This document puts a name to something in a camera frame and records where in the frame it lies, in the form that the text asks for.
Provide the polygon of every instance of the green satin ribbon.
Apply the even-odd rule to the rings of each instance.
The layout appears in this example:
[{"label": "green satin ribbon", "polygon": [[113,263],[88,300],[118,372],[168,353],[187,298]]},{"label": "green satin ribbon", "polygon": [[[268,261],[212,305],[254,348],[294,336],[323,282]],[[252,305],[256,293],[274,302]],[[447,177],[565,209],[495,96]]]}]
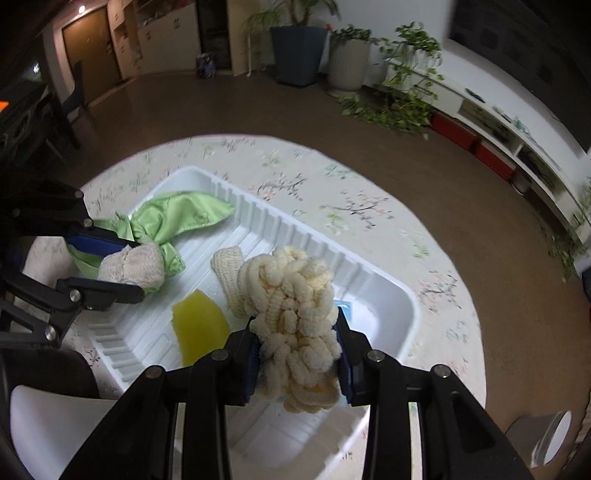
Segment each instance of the green satin ribbon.
[{"label": "green satin ribbon", "polygon": [[[116,213],[114,219],[99,218],[95,225],[112,230],[119,238],[141,244],[156,242],[164,258],[167,277],[185,269],[183,259],[170,243],[175,236],[215,225],[234,212],[229,203],[201,192],[163,193],[145,202],[131,217]],[[103,258],[86,254],[68,245],[68,251],[80,272],[96,278]]]}]

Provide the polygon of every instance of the black television screen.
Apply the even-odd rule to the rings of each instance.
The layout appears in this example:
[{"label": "black television screen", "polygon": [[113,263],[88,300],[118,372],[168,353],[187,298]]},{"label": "black television screen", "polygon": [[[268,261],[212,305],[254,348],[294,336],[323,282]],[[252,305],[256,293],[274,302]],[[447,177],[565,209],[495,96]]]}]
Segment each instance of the black television screen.
[{"label": "black television screen", "polygon": [[558,0],[457,0],[449,37],[535,95],[591,147],[591,8]]}]

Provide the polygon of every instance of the silver bolt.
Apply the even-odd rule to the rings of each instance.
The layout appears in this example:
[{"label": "silver bolt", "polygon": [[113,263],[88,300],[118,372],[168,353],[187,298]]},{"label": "silver bolt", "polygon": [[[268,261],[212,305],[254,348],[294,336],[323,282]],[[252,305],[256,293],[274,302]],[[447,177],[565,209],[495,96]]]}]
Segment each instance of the silver bolt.
[{"label": "silver bolt", "polygon": [[145,376],[147,378],[158,378],[160,375],[162,375],[162,367],[157,367],[155,365],[148,367],[145,371]]},{"label": "silver bolt", "polygon": [[212,352],[212,359],[216,362],[223,362],[229,356],[230,354],[228,353],[228,351],[224,350],[223,348],[219,348]]},{"label": "silver bolt", "polygon": [[433,368],[433,371],[435,372],[436,375],[440,376],[441,378],[447,378],[452,374],[452,371],[450,370],[450,368],[447,365],[435,365],[435,367]]},{"label": "silver bolt", "polygon": [[76,290],[75,288],[73,290],[70,290],[70,300],[71,301],[73,301],[74,303],[78,303],[81,298],[82,298],[82,295],[80,294],[80,292],[78,290]]},{"label": "silver bolt", "polygon": [[55,342],[57,340],[56,329],[53,328],[51,325],[47,325],[45,327],[45,338],[50,342]]},{"label": "silver bolt", "polygon": [[367,356],[372,362],[376,363],[380,363],[382,360],[384,360],[384,358],[386,358],[386,354],[381,350],[370,350],[367,353]]}]

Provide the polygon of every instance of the red drawer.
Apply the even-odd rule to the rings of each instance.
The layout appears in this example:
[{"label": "red drawer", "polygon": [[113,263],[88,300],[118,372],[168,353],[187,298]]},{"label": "red drawer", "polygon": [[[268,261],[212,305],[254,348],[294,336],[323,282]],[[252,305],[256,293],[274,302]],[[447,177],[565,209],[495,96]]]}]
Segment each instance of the red drawer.
[{"label": "red drawer", "polygon": [[478,160],[490,167],[499,177],[509,180],[515,171],[515,165],[509,161],[504,162],[495,153],[491,152],[485,144],[478,144],[474,149],[474,155]]},{"label": "red drawer", "polygon": [[466,150],[470,150],[472,144],[476,141],[476,135],[472,132],[458,125],[451,118],[437,112],[431,117],[431,128]]}]

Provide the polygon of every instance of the round table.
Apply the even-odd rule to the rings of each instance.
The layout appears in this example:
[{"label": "round table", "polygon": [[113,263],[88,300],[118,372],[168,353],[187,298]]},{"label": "round table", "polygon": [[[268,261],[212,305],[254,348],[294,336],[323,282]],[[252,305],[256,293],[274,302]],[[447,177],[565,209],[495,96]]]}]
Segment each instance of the round table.
[{"label": "round table", "polygon": [[[133,155],[88,182],[82,190],[94,218],[128,212],[175,170],[197,165],[270,202],[299,221],[403,281],[421,305],[420,329],[406,360],[411,367],[449,365],[484,405],[486,381],[480,324],[470,294],[449,257],[423,224],[396,198],[323,154],[270,137],[193,137]],[[24,272],[54,286],[76,274],[61,238],[39,237]],[[76,321],[64,346],[92,367],[105,398],[121,394]],[[413,428],[413,477],[420,476],[417,421]],[[330,478],[361,478],[363,434]]]}]

